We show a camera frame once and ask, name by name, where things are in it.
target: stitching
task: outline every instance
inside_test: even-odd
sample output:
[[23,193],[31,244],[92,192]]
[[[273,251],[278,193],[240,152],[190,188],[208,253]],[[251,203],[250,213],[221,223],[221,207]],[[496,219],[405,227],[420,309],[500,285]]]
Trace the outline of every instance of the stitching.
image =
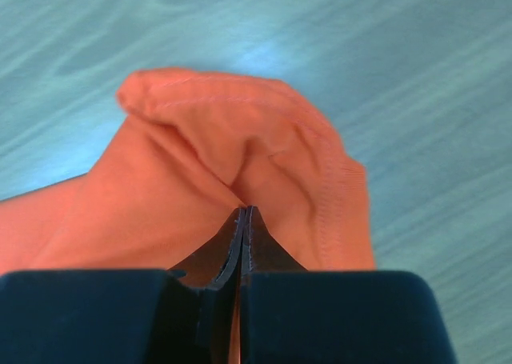
[[[325,177],[322,180],[322,184],[321,184],[321,187],[322,187],[321,188],[321,197],[322,198],[328,197],[328,193],[331,190],[328,182],[333,181],[334,184],[338,186],[339,193],[340,193],[340,196],[335,197],[335,199],[333,200],[334,201],[333,204],[334,204],[334,206],[337,207],[337,208],[335,208],[335,210],[338,209],[335,212],[336,213],[340,212],[341,207],[339,205],[339,201],[341,200],[343,186],[342,186],[342,184],[340,184],[339,180],[333,179],[333,177],[332,177],[332,173],[333,173],[332,166],[334,163],[334,159],[331,157],[332,153],[330,152],[330,150],[332,149],[332,146],[331,146],[330,142],[328,142],[326,140],[325,137],[321,136],[315,130],[310,128],[306,123],[304,123],[304,121],[298,120],[295,117],[288,114],[287,112],[285,112],[280,106],[270,104],[266,100],[255,99],[255,98],[236,98],[236,97],[232,97],[232,96],[217,95],[217,96],[211,96],[208,98],[190,98],[190,99],[186,99],[186,100],[178,100],[175,102],[160,104],[160,105],[157,105],[155,107],[155,109],[161,110],[161,109],[169,108],[172,106],[184,106],[184,105],[189,105],[189,104],[194,104],[194,103],[199,103],[199,102],[247,102],[247,103],[252,103],[252,104],[255,104],[258,106],[264,106],[265,108],[272,108],[272,109],[276,110],[277,112],[279,112],[280,114],[282,114],[283,116],[291,119],[291,121],[293,123],[301,125],[305,130],[307,130],[310,134],[312,134],[314,136],[314,138],[319,139],[322,142],[322,145],[325,147],[325,151],[326,151],[326,152],[323,152],[325,154],[324,159],[326,160],[326,164],[325,164],[326,172],[325,172]],[[329,203],[327,202],[327,200],[325,200],[325,199],[320,200],[320,203],[318,204],[317,225],[318,225],[318,233],[320,235],[320,248],[319,248],[320,249],[320,251],[319,251],[320,257],[321,257],[321,260],[327,265],[327,268],[330,269],[333,267],[333,265],[331,263],[329,253],[327,251],[329,242],[327,240],[327,234],[326,234],[327,224],[326,224],[325,214],[329,210],[332,211],[333,208],[329,208],[328,204]],[[330,235],[330,236],[331,237],[334,236],[336,239],[335,240],[336,243],[338,245],[342,245],[341,235],[338,236],[337,234],[335,234],[335,235]]]
[[[284,90],[283,88],[276,88],[272,83],[269,83],[267,80],[263,80],[260,78],[249,78],[247,76],[217,76],[217,75],[215,75],[215,76],[213,76],[213,75],[212,76],[192,76],[192,77],[184,78],[184,79],[177,80],[177,81],[164,82],[162,84],[152,85],[152,86],[150,86],[148,92],[153,92],[155,90],[160,90],[160,89],[170,87],[170,86],[179,86],[182,84],[187,84],[189,82],[212,82],[212,81],[215,81],[215,82],[238,82],[238,83],[247,84],[247,85],[258,84],[259,86],[268,88],[268,89],[272,90],[273,92],[276,92],[277,94],[280,94],[281,96],[284,96],[284,97],[288,98],[289,100],[291,100],[292,102],[296,103],[297,105],[301,106],[301,108],[305,109],[306,112],[311,113],[314,116],[320,118],[322,125],[324,127],[328,128],[329,130],[331,129],[331,126],[328,125],[327,123],[325,123],[324,117],[319,112],[317,112],[316,109],[313,109],[311,106],[311,103],[309,103],[305,98],[300,97],[300,99],[299,99],[297,94],[292,94],[289,91]],[[288,86],[287,84],[283,83],[283,85],[286,86],[287,89],[291,89],[291,87]],[[303,122],[302,124],[309,128],[307,123]]]

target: orange cloth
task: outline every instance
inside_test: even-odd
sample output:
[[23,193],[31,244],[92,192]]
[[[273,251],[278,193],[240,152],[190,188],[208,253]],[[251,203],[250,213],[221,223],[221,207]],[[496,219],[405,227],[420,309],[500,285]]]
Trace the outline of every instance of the orange cloth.
[[88,174],[0,203],[0,274],[167,269],[246,205],[307,269],[374,268],[364,169],[288,85],[148,70],[118,100],[129,116]]

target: orange garment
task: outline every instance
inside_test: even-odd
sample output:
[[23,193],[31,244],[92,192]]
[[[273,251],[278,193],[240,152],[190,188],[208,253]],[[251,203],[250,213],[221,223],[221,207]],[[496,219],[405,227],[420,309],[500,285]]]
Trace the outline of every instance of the orange garment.
[[88,174],[0,203],[0,274],[167,269],[246,205],[309,270],[374,268],[364,169],[288,85],[147,70],[118,100],[129,116]]

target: stitched seam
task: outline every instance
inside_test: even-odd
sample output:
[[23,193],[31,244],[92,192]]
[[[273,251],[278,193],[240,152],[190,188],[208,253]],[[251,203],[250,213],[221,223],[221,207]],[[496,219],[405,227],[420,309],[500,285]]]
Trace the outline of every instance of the stitched seam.
[[[333,165],[333,161],[334,161],[334,159],[330,156],[331,155],[330,150],[332,149],[332,146],[331,146],[330,142],[328,142],[325,137],[321,136],[315,130],[310,128],[302,120],[298,120],[295,117],[293,117],[292,115],[285,112],[280,106],[270,104],[267,101],[261,100],[261,99],[234,98],[232,96],[213,96],[213,97],[208,97],[208,98],[190,98],[190,99],[186,99],[186,100],[168,102],[165,104],[160,104],[155,108],[158,110],[161,110],[161,109],[169,108],[172,106],[184,106],[184,105],[200,103],[200,102],[247,102],[247,103],[252,103],[252,104],[255,104],[258,106],[263,106],[265,108],[272,108],[273,110],[276,110],[283,116],[291,119],[291,121],[293,123],[301,125],[305,130],[309,131],[315,138],[318,138],[322,142],[322,145],[326,148],[325,149],[326,152],[324,155],[324,159],[326,160],[326,164],[325,164],[326,171],[325,171],[325,178],[322,180],[322,184],[321,184],[321,197],[322,198],[328,197],[329,191],[332,190],[332,188],[330,187],[330,184],[328,182],[333,182],[335,185],[337,185],[339,188],[339,197],[336,197],[334,200],[331,200],[331,201],[333,202],[334,206],[337,207],[337,208],[335,208],[336,210],[334,212],[336,214],[340,212],[341,208],[339,206],[339,201],[341,200],[343,186],[342,186],[342,184],[339,183],[339,181],[337,179],[333,179],[333,177],[332,177],[332,173],[333,173],[332,165]],[[326,234],[327,225],[326,225],[325,213],[328,213],[327,211],[329,211],[329,210],[332,210],[332,208],[329,208],[329,203],[327,202],[327,200],[321,199],[320,203],[318,204],[318,216],[317,216],[318,232],[319,232],[319,236],[320,236],[320,248],[319,248],[320,251],[319,252],[320,252],[320,257],[321,257],[322,262],[327,265],[326,268],[333,267],[331,258],[327,252],[329,240],[328,240],[328,235]],[[342,245],[341,236],[338,236],[338,234],[334,234],[334,235],[330,235],[330,237],[335,238],[334,241],[336,242],[337,245]]]
[[[318,120],[321,122],[321,124],[323,124],[323,126],[325,128],[327,128],[328,130],[332,129],[332,127],[330,125],[325,123],[325,118],[319,112],[314,110],[312,108],[312,106],[310,105],[310,103],[306,99],[301,98],[300,96],[299,97],[301,99],[299,99],[296,94],[291,94],[291,93],[287,92],[286,90],[284,90],[283,88],[277,88],[271,82],[268,82],[267,80],[263,80],[263,79],[260,79],[260,78],[252,78],[252,77],[241,76],[241,75],[225,76],[225,75],[221,75],[221,74],[215,74],[215,75],[209,75],[209,76],[195,75],[195,76],[191,76],[191,77],[184,78],[184,79],[177,80],[177,81],[164,82],[162,84],[157,84],[157,85],[152,86],[150,88],[150,90],[152,91],[152,90],[158,90],[158,89],[166,88],[166,87],[170,87],[170,86],[178,86],[178,85],[182,85],[182,84],[185,84],[185,83],[188,83],[188,82],[212,82],[212,81],[217,81],[217,82],[238,82],[238,83],[241,83],[241,84],[250,84],[250,85],[258,84],[259,86],[263,86],[265,88],[269,88],[273,92],[275,92],[277,94],[280,94],[281,96],[284,96],[284,97],[288,98],[289,100],[291,100],[293,103],[299,105],[306,112],[314,115],[316,118],[318,118]],[[286,88],[291,89],[291,87],[289,87],[287,84],[283,83],[283,85]],[[290,115],[285,114],[285,112],[283,112],[283,110],[280,107],[278,107],[278,106],[269,105],[269,104],[265,104],[265,106],[270,106],[270,107],[272,107],[274,109],[277,109],[281,114],[284,114],[288,118],[292,118]],[[310,128],[302,120],[297,120],[295,118],[292,118],[292,119],[293,119],[293,122],[302,125],[304,128],[306,128],[311,133],[315,134],[318,138],[320,138],[322,140],[322,144],[324,146],[326,146],[327,150],[331,149],[330,143],[323,136],[319,135],[315,130]],[[326,178],[324,178],[322,180],[322,184],[321,184],[321,186],[323,186],[323,188],[321,189],[321,192],[322,192],[321,196],[322,197],[325,197],[328,194],[329,190],[330,190],[329,184],[327,184],[327,182],[329,180],[334,182],[334,180],[332,179],[332,176],[331,176],[332,173],[333,173],[332,165],[333,165],[334,162],[335,162],[335,160],[333,160],[333,158],[330,157],[330,152],[328,152],[328,154],[326,156]],[[333,200],[333,202],[336,203],[335,204],[335,208],[334,208],[335,209],[334,216],[342,216],[342,211],[341,211],[342,204],[341,204],[341,201],[342,201],[342,195],[343,195],[343,190],[344,190],[344,185],[342,184],[342,177],[344,175],[344,168],[343,168],[342,159],[337,160],[337,162],[339,164],[339,170],[340,170],[340,173],[342,175],[340,176],[339,180],[334,182],[335,184],[338,185],[338,188],[339,188],[339,196],[336,196],[334,198],[334,200]],[[328,268],[332,268],[333,264],[331,263],[331,258],[329,256],[329,254],[327,253],[327,249],[328,249],[327,246],[329,244],[329,240],[328,240],[326,232],[325,232],[326,220],[325,220],[325,216],[323,215],[325,213],[324,210],[329,210],[330,208],[328,207],[327,203],[325,203],[325,204],[324,203],[320,203],[318,205],[318,207],[319,207],[319,213],[320,213],[320,215],[318,216],[318,231],[320,233],[320,255],[321,255],[322,261],[327,264],[327,267]],[[339,251],[338,252],[341,253],[342,252],[342,245],[343,245],[342,235],[341,234],[335,234],[333,236],[334,236],[334,244],[339,246]]]

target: wood grain surface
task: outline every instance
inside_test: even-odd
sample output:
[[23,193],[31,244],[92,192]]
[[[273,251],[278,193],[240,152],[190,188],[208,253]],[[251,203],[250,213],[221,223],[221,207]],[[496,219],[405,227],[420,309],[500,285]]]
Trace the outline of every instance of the wood grain surface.
[[383,269],[512,363],[512,0],[0,0],[0,199],[83,174],[132,70],[280,78],[369,175]]

